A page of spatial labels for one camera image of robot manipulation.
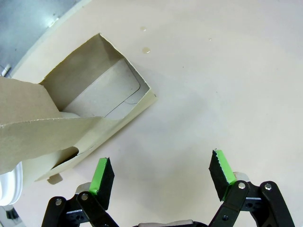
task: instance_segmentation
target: water droplet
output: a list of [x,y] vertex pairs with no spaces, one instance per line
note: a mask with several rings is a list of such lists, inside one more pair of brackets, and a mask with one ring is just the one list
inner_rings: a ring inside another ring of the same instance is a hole
[[146,27],[142,26],[142,27],[140,27],[140,30],[145,32],[146,31]]
[[148,48],[148,47],[144,47],[143,49],[142,49],[142,52],[143,53],[149,53],[151,50],[150,50],[150,48]]

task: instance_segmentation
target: green tape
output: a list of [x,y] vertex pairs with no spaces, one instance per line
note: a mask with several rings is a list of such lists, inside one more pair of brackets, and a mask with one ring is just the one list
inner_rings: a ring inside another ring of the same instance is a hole
[[224,176],[226,178],[226,181],[228,182],[229,185],[234,184],[237,179],[235,177],[235,175],[232,172],[232,168],[230,167],[230,165],[228,164],[223,151],[222,150],[216,150],[215,151],[217,153],[217,157],[221,166],[221,169],[224,173]]
[[97,195],[99,188],[101,187],[102,177],[104,174],[105,166],[107,164],[107,158],[100,158],[93,179],[91,181],[89,192]]

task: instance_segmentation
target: open cardboard box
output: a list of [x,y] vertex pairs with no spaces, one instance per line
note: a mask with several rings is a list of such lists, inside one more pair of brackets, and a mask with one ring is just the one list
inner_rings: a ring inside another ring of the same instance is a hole
[[40,84],[0,79],[0,174],[20,161],[24,185],[73,167],[156,97],[100,34]]

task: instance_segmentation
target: white table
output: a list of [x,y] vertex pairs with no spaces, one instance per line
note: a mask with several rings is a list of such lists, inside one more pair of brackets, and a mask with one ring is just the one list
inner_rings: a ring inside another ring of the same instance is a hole
[[[44,77],[101,32],[159,100],[62,182],[26,188],[15,205],[25,224],[40,226],[49,199],[71,198],[108,156],[116,174],[108,212],[120,226],[208,224],[221,204],[208,171],[220,148],[254,184],[275,181],[303,226],[303,5],[288,2],[93,0],[59,20],[14,78]],[[255,223],[241,213],[235,226]]]

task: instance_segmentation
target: liquid spot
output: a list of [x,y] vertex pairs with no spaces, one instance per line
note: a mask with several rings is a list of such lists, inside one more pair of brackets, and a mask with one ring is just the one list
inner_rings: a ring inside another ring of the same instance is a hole
[[143,49],[142,49],[142,52],[143,53],[149,53],[151,50],[150,50],[150,48],[148,48],[148,47],[144,47]]

